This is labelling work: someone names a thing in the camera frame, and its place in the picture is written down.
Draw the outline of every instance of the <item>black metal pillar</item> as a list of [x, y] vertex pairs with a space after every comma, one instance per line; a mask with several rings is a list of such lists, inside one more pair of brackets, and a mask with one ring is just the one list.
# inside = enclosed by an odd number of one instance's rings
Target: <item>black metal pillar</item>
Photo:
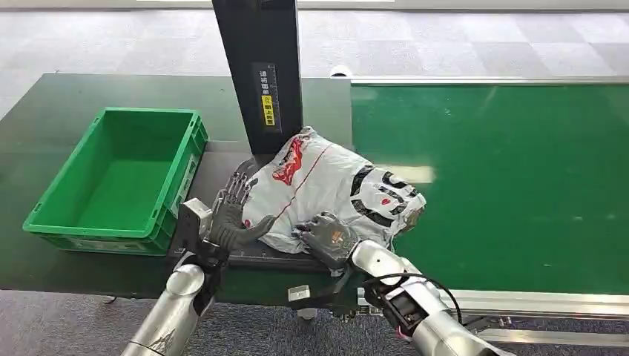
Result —
[[295, 0], [212, 0], [253, 155], [303, 127]]

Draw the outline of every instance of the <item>package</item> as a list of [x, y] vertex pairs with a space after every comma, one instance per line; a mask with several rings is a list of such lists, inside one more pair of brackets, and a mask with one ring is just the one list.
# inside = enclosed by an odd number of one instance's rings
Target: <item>package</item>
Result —
[[297, 223], [322, 211], [333, 213], [361, 239], [389, 248], [393, 237], [415, 226], [424, 197], [393, 173], [305, 127], [251, 179], [258, 179], [244, 206], [245, 226], [267, 215], [277, 221], [261, 240], [296, 254], [303, 243], [292, 236]]

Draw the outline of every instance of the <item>red graphic on bag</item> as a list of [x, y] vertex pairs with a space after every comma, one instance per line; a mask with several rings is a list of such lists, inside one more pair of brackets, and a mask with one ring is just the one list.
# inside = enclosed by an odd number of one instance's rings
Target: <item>red graphic on bag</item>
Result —
[[273, 179], [281, 180], [286, 185], [291, 185], [295, 172], [301, 168], [303, 138], [297, 136], [289, 147], [289, 152], [282, 158], [280, 167], [273, 172]]

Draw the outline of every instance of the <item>yellow label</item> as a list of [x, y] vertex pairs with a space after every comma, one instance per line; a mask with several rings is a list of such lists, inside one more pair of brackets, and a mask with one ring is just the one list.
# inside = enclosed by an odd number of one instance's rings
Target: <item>yellow label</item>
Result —
[[262, 95], [262, 112], [264, 113], [264, 123], [267, 126], [275, 126], [275, 115], [273, 115], [273, 99], [270, 95]]

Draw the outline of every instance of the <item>black print on bag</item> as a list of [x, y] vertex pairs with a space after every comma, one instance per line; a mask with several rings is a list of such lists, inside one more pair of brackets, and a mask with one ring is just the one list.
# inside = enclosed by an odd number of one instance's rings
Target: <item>black print on bag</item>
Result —
[[[354, 197], [358, 195], [358, 193], [360, 193], [360, 187], [362, 186], [363, 181], [365, 180], [365, 177], [367, 177], [367, 175], [369, 175], [373, 170], [374, 170], [374, 167], [372, 165], [365, 165], [359, 170], [358, 173], [356, 173], [352, 181], [352, 193], [350, 194], [350, 197]], [[397, 189], [402, 189], [406, 187], [407, 185], [409, 185], [409, 183], [404, 182], [404, 181], [400, 181], [397, 183], [391, 182], [392, 175], [393, 173], [389, 171], [385, 172], [382, 176], [382, 183], [390, 187], [397, 188]], [[404, 202], [404, 199], [400, 196], [400, 194], [397, 194], [391, 189], [388, 189], [383, 186], [378, 187], [378, 190], [390, 196], [391, 198], [397, 200], [400, 203], [400, 205], [396, 206], [393, 210], [389, 211], [391, 215], [398, 215], [398, 214], [401, 214], [402, 211], [406, 210], [408, 203]], [[417, 189], [413, 188], [413, 190], [409, 193], [408, 196], [416, 197], [418, 194], [419, 193], [417, 192]], [[356, 211], [360, 215], [364, 215], [365, 217], [367, 217], [374, 223], [381, 226], [385, 226], [387, 228], [391, 227], [391, 224], [393, 223], [393, 219], [389, 219], [388, 217], [383, 217], [378, 212], [367, 208], [362, 200], [354, 199], [352, 200], [352, 205], [354, 206], [354, 209], [356, 209]]]

